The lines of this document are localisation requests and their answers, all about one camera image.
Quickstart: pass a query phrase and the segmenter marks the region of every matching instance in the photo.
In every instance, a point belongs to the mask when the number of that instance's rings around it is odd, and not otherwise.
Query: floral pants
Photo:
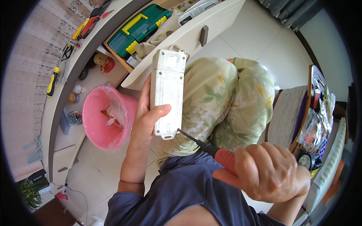
[[[274,79],[256,61],[203,57],[185,69],[182,130],[196,139],[235,151],[256,144],[272,118]],[[158,146],[159,167],[171,156],[199,147],[181,133]]]

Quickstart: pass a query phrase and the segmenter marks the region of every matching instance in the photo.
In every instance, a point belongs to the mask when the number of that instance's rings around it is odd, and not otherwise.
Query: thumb
[[[161,117],[166,116],[171,111],[171,105],[159,105],[150,110],[145,117],[147,120],[155,124]]]
[[[239,178],[233,173],[230,173],[227,169],[218,169],[212,173],[212,177],[221,180],[233,187],[239,187]]]

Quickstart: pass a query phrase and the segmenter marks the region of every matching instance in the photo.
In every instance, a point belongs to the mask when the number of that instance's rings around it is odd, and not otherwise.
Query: round clock
[[[72,111],[68,115],[68,121],[73,125],[80,125],[82,124],[82,113],[79,111]]]

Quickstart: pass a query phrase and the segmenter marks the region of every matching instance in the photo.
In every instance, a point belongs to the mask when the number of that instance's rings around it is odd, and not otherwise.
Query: curtain
[[[259,0],[282,24],[298,31],[306,22],[322,10],[319,0]]]
[[[1,94],[5,154],[16,182],[43,168],[41,161],[27,159],[38,146],[29,144],[40,135],[50,76],[68,40],[104,1],[41,0],[18,34]]]

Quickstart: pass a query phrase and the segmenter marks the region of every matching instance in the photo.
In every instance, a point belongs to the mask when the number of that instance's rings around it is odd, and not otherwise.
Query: white power strip
[[[173,139],[181,128],[186,60],[183,49],[157,50],[152,59],[150,110],[158,105],[171,105],[171,111],[153,128],[153,134],[164,140]]]

